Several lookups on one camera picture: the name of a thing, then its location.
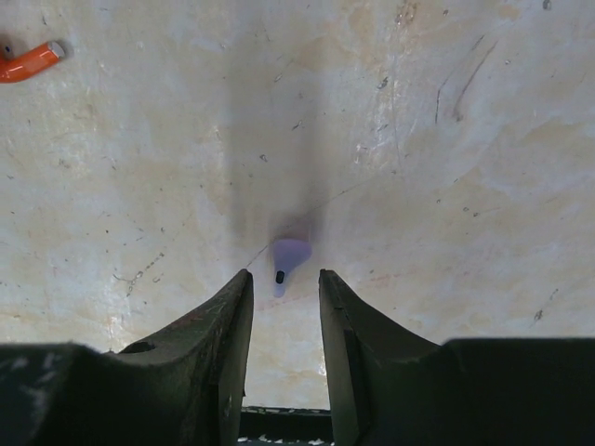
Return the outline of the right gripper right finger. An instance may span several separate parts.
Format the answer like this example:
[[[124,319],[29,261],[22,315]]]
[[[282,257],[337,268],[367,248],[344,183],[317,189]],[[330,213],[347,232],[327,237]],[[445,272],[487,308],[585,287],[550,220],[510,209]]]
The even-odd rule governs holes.
[[[335,443],[444,445],[444,347],[366,303],[333,270],[320,272],[319,302]]]

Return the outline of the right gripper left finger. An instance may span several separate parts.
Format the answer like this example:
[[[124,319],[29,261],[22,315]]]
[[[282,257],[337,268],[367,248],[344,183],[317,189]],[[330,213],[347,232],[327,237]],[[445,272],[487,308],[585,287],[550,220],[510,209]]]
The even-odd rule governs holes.
[[[242,269],[203,304],[119,352],[150,443],[236,443],[253,313],[253,277]]]

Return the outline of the purple earbud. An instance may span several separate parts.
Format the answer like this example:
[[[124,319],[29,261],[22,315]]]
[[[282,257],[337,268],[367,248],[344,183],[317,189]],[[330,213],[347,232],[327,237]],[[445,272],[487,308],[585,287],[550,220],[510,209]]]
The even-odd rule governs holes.
[[[311,243],[305,240],[284,238],[272,245],[273,295],[282,297],[293,271],[311,257]]]

